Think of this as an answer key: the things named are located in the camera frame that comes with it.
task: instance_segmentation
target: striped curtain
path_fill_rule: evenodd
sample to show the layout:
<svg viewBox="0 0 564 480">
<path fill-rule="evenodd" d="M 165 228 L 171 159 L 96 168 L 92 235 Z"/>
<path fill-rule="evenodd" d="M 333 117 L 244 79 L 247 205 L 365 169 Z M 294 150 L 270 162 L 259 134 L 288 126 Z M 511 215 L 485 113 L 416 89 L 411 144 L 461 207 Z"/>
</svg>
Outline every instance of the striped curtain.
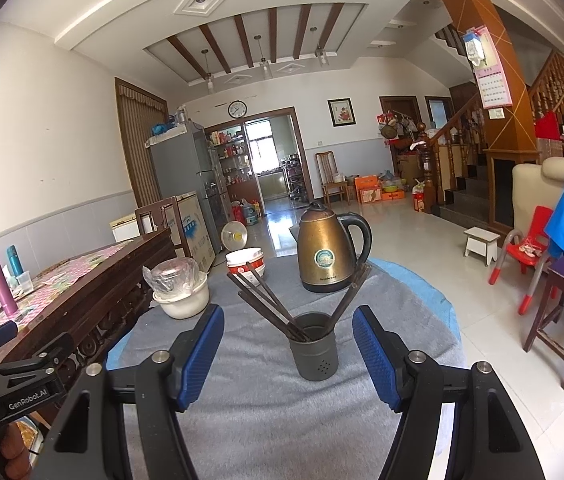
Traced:
<svg viewBox="0 0 564 480">
<path fill-rule="evenodd" d="M 121 79 L 115 79 L 115 87 L 126 167 L 137 207 L 142 207 L 161 200 L 153 160 L 144 142 L 155 124 L 168 120 L 168 108 L 163 99 Z"/>
</svg>

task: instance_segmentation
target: round sticker on kettle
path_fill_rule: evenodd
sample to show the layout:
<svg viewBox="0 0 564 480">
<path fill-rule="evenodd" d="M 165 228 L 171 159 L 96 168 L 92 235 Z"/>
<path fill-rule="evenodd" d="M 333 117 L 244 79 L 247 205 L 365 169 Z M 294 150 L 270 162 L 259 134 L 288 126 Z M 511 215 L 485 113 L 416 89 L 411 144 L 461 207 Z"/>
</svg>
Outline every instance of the round sticker on kettle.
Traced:
<svg viewBox="0 0 564 480">
<path fill-rule="evenodd" d="M 322 269 L 329 269 L 335 263 L 335 254 L 328 249 L 320 249 L 315 253 L 315 263 Z"/>
</svg>

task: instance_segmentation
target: human hand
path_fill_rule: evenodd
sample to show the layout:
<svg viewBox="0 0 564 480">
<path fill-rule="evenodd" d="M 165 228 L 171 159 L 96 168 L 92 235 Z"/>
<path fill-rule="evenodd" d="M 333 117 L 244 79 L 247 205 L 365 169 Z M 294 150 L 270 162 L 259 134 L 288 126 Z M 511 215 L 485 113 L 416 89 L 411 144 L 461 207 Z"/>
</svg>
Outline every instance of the human hand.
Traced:
<svg viewBox="0 0 564 480">
<path fill-rule="evenodd" d="M 8 460 L 5 473 L 11 480 L 29 480 L 31 463 L 28 460 L 28 450 L 24 445 L 22 433 L 17 424 L 12 422 L 6 427 L 6 434 L 1 441 L 0 451 Z"/>
</svg>

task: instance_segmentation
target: framed picture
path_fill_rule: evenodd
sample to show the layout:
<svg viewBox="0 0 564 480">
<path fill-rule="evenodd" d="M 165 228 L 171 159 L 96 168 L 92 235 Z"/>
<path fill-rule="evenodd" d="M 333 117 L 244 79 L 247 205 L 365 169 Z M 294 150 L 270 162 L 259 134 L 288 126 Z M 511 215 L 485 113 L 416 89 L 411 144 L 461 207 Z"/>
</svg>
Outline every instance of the framed picture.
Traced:
<svg viewBox="0 0 564 480">
<path fill-rule="evenodd" d="M 333 126 L 347 126 L 347 124 L 355 124 L 355 116 L 353 115 L 351 99 L 330 99 L 328 102 Z"/>
</svg>

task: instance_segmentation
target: refrigerator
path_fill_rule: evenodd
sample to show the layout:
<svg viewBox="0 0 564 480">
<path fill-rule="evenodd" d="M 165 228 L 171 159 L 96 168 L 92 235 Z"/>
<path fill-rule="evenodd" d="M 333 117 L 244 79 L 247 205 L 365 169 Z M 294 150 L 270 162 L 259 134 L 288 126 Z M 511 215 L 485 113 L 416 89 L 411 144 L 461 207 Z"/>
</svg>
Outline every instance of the refrigerator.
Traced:
<svg viewBox="0 0 564 480">
<path fill-rule="evenodd" d="M 222 167 L 204 128 L 187 121 L 186 131 L 149 147 L 162 198 L 194 191 L 215 253 L 222 250 L 220 233 L 232 219 Z"/>
</svg>

